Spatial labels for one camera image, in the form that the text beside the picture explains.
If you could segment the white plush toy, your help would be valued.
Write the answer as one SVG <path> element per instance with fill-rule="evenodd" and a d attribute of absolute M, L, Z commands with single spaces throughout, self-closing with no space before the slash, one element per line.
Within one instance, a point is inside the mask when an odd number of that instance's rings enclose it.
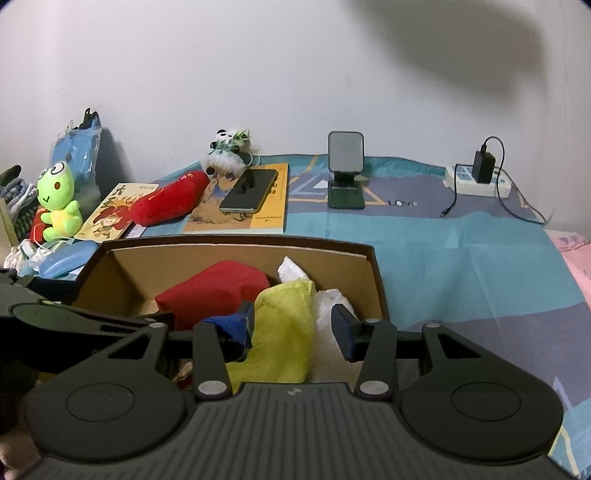
<path fill-rule="evenodd" d="M 304 270 L 288 257 L 283 259 L 280 267 L 277 268 L 277 273 L 279 273 L 281 284 L 294 280 L 311 280 Z M 315 290 L 314 347 L 311 367 L 304 381 L 312 383 L 339 381 L 353 385 L 356 376 L 360 373 L 362 364 L 349 363 L 342 359 L 338 343 L 332 334 L 331 311 L 335 304 L 344 304 L 349 311 L 353 312 L 349 300 L 338 289 Z"/>

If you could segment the red cloth bag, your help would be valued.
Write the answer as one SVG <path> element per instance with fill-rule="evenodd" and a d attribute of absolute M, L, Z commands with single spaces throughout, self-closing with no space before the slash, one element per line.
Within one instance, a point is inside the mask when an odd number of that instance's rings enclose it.
<path fill-rule="evenodd" d="M 236 261 L 217 262 L 155 297 L 161 311 L 174 315 L 177 331 L 191 330 L 200 321 L 238 311 L 270 287 L 266 274 Z"/>

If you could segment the yellow green cloth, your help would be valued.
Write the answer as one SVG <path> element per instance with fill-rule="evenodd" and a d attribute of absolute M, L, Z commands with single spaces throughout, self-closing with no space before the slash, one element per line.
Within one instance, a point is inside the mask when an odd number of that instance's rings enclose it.
<path fill-rule="evenodd" d="M 252 349 L 245 361 L 226 366 L 233 392 L 245 383 L 304 382 L 314 347 L 314 297 L 311 280 L 290 281 L 259 294 Z"/>

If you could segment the brown cardboard box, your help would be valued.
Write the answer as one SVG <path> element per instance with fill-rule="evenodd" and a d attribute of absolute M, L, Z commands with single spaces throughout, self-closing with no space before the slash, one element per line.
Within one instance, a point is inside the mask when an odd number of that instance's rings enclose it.
<path fill-rule="evenodd" d="M 360 320 L 389 319 L 373 247 L 287 236 L 152 237 L 103 243 L 76 280 L 74 306 L 122 317 L 170 313 L 177 331 L 252 302 L 252 350 L 228 366 L 245 382 L 352 382 L 329 331 L 344 304 Z"/>

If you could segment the yellow book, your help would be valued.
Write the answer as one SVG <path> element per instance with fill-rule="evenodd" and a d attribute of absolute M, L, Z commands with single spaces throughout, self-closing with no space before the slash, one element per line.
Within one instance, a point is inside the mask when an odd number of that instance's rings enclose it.
<path fill-rule="evenodd" d="M 283 234 L 287 184 L 287 163 L 249 167 L 238 179 L 213 177 L 183 232 Z"/>

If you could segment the black smartphone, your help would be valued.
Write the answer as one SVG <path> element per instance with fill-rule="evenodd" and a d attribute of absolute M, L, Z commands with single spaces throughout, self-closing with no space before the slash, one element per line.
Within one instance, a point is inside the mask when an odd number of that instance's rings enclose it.
<path fill-rule="evenodd" d="M 247 169 L 221 201 L 222 213 L 253 214 L 259 212 L 271 187 L 276 182 L 276 169 Z"/>

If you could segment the red chili plush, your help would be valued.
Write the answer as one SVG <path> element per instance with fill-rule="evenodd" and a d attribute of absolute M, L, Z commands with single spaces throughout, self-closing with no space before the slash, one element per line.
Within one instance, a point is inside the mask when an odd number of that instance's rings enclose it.
<path fill-rule="evenodd" d="M 197 206 L 208 184 L 204 172 L 187 172 L 135 201 L 130 208 L 131 220 L 148 227 L 185 216 Z"/>

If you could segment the blue grey patterned bedsheet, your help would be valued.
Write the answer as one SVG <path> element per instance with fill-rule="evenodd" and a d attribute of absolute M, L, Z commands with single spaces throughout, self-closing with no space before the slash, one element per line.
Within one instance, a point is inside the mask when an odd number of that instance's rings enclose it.
<path fill-rule="evenodd" d="M 359 213 L 329 210 L 314 189 L 324 157 L 290 157 L 290 168 L 287 232 L 374 247 L 396 325 L 441 320 L 553 385 L 566 415 L 552 457 L 588 478 L 590 311 L 546 233 L 487 198 L 440 219 L 451 193 L 439 167 L 370 159 Z"/>

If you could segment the illustrated children book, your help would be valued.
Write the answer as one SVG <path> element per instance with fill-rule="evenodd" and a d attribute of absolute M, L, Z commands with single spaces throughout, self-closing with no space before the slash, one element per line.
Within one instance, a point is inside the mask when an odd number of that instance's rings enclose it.
<path fill-rule="evenodd" d="M 118 183 L 74 236 L 96 243 L 118 239 L 131 225 L 131 206 L 158 188 L 157 184 Z"/>

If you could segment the panda plush toy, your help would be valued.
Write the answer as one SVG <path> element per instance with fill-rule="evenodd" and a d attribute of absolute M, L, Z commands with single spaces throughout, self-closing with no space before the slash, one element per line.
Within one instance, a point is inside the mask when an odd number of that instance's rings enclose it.
<path fill-rule="evenodd" d="M 247 168 L 249 144 L 249 129 L 219 129 L 208 154 L 200 161 L 201 170 L 211 178 L 238 179 Z"/>

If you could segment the green phone stand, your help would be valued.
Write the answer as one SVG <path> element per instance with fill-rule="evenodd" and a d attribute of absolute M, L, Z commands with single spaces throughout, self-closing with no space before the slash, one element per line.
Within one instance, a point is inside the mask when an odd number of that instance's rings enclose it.
<path fill-rule="evenodd" d="M 328 136 L 328 165 L 332 179 L 328 186 L 331 209 L 362 210 L 363 189 L 356 176 L 365 167 L 365 141 L 357 131 L 332 131 Z"/>

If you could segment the black charger adapter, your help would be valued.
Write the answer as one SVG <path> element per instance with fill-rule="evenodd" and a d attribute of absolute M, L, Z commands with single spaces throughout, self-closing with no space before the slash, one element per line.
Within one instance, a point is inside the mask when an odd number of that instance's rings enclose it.
<path fill-rule="evenodd" d="M 490 184 L 492 181 L 496 158 L 488 151 L 486 145 L 482 145 L 475 152 L 472 177 L 478 184 Z"/>

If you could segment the green frog plush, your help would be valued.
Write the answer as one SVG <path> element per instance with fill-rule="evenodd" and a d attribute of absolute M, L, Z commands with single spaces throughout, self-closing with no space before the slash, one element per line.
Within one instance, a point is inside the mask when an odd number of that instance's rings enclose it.
<path fill-rule="evenodd" d="M 45 169 L 37 181 L 37 199 L 45 209 L 40 220 L 46 225 L 43 239 L 73 238 L 83 220 L 79 203 L 74 199 L 75 184 L 66 162 L 59 161 Z"/>

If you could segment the pink folded cloth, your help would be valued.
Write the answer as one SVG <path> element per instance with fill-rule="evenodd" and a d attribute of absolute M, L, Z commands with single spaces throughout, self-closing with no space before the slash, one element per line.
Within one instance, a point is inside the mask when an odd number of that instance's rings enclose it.
<path fill-rule="evenodd" d="M 561 253 L 586 303 L 591 306 L 590 240 L 576 232 L 547 230 L 546 233 Z"/>

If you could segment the blue plastic bag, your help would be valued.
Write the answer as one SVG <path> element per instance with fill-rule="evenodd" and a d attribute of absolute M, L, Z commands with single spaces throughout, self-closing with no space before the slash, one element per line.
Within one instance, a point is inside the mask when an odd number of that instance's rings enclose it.
<path fill-rule="evenodd" d="M 70 123 L 57 138 L 49 160 L 54 166 L 65 162 L 74 179 L 75 191 L 96 188 L 96 163 L 102 125 L 97 111 L 87 108 L 79 124 Z"/>

